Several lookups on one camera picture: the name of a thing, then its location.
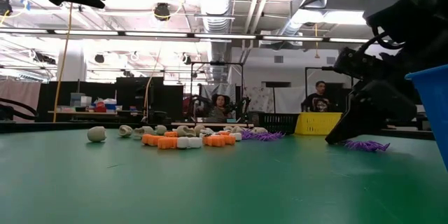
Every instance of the ceiling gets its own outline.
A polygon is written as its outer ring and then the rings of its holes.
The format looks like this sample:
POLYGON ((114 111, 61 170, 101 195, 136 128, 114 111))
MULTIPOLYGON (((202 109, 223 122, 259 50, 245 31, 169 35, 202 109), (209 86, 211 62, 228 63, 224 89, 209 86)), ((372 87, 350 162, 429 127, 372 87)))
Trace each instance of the ceiling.
MULTIPOLYGON (((11 0, 13 14, 21 13, 14 18, 6 18, 4 27, 37 28, 37 29, 67 29, 69 23, 69 4, 55 6, 49 0, 26 0, 29 10, 24 10, 22 0, 11 0)), ((272 31, 281 28, 290 15, 291 0, 267 0, 255 32, 272 31)), ((158 32, 203 32, 202 19, 195 17, 200 14, 200 0, 105 0, 104 10, 88 6, 74 5, 72 29, 82 30, 126 30, 126 31, 158 31, 158 32), (168 22, 158 21, 153 15, 157 3, 168 3, 171 16, 168 22)), ((231 33, 243 32, 251 0, 233 0, 231 33)), ((317 36, 331 36, 342 38, 370 38, 370 28, 364 24, 346 24, 350 20, 359 18, 362 12, 354 13, 348 21, 339 23, 317 24, 317 36)), ((316 35, 315 27, 303 26, 300 30, 304 35, 316 35)), ((3 66, 46 66, 49 70, 0 70, 0 75, 17 77, 18 75, 43 80, 55 80, 54 65, 35 62, 31 50, 43 53, 55 60, 59 59, 60 49, 64 42, 60 38, 7 36, 0 41, 0 65, 3 66)), ((179 59, 183 54, 190 55, 195 61, 207 61, 207 42, 162 42, 162 41, 117 41, 106 39, 85 40, 85 47, 89 48, 87 67, 92 69, 141 69, 137 74, 147 76, 151 74, 157 62, 156 69, 171 71, 185 71, 185 73, 171 73, 169 80, 189 78, 189 66, 185 66, 179 59), (96 54, 104 54, 106 62, 98 64, 94 60, 96 54)), ((341 45, 323 45, 325 49, 338 49, 341 45)), ((115 77, 123 76, 120 71, 89 71, 87 78, 91 81, 113 81, 115 77)), ((205 81, 208 74, 198 76, 197 81, 205 81)))

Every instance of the man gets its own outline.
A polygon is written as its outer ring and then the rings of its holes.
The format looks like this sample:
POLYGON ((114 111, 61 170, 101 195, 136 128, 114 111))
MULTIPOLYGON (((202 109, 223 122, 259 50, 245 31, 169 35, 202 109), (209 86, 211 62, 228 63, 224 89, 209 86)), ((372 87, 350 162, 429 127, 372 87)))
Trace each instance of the man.
POLYGON ((326 83, 316 83, 316 92, 310 94, 302 103, 304 112, 329 112, 330 100, 325 96, 326 83))

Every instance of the black t-shirt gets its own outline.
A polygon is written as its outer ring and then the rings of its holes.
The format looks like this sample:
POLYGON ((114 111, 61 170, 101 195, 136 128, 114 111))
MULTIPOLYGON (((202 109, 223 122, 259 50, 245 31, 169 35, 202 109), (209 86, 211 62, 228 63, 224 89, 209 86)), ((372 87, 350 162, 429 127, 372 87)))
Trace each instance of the black t-shirt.
POLYGON ((325 95, 310 94, 303 102, 305 111, 308 112, 329 112, 330 100, 325 95))

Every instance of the woman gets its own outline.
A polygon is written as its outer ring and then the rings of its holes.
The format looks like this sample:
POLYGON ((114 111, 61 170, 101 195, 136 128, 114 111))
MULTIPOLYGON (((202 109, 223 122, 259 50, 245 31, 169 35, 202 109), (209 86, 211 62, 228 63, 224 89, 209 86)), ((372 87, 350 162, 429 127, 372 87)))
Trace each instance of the woman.
POLYGON ((207 122, 209 123, 226 123, 228 118, 232 117, 227 105, 230 103, 230 98, 222 94, 214 94, 211 97, 213 108, 210 110, 207 122))

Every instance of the blue bin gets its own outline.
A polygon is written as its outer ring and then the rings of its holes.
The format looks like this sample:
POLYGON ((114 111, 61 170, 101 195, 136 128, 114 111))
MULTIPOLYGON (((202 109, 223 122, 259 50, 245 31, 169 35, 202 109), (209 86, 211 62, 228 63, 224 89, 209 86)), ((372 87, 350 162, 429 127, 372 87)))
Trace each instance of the blue bin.
POLYGON ((406 79, 412 80, 419 91, 440 154, 448 169, 448 65, 409 73, 406 79))

